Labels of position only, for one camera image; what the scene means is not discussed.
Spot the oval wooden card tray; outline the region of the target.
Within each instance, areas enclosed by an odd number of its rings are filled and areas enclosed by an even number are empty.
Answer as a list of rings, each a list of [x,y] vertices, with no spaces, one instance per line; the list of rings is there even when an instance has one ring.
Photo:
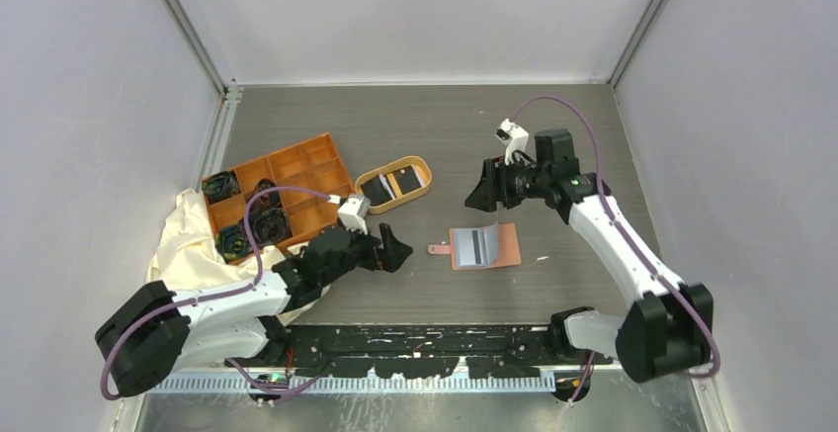
[[[368,213],[380,215],[424,196],[432,182],[427,162],[409,155],[362,174],[354,189],[370,201]]]

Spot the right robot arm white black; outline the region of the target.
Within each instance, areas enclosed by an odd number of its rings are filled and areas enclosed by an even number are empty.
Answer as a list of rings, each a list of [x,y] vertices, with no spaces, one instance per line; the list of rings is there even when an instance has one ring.
[[[486,213],[511,210],[528,199],[554,210],[593,249],[627,303],[624,317],[582,306],[556,313],[547,330],[551,356],[575,362],[586,352],[617,360],[637,383],[711,368],[713,298],[667,268],[619,213],[609,187],[584,173],[568,130],[543,130],[526,152],[529,134],[503,122],[495,132],[503,155],[484,160],[465,206]]]

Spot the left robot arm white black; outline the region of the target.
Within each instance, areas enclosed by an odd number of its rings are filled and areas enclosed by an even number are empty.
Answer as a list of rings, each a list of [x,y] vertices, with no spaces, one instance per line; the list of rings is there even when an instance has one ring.
[[[173,372],[215,361],[277,365],[289,350],[280,314],[317,301],[357,268],[394,273],[412,253],[387,223],[378,234],[331,226],[252,279],[182,291],[149,282],[94,335],[105,361],[100,393],[107,400],[136,396]]]

